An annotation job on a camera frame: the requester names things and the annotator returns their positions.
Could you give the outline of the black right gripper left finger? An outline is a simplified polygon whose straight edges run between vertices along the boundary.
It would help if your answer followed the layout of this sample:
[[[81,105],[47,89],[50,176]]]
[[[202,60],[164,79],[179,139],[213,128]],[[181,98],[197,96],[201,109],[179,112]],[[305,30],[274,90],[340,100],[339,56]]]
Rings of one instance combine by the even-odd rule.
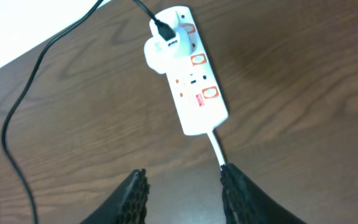
[[[146,170],[133,170],[80,224],[145,224],[150,184]]]

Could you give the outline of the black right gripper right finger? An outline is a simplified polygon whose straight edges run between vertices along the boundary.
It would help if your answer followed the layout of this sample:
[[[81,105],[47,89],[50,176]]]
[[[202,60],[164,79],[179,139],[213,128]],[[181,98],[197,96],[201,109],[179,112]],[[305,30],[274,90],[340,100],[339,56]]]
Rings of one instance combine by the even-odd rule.
[[[220,181],[223,210],[229,224],[304,222],[268,196],[232,163],[221,166]]]

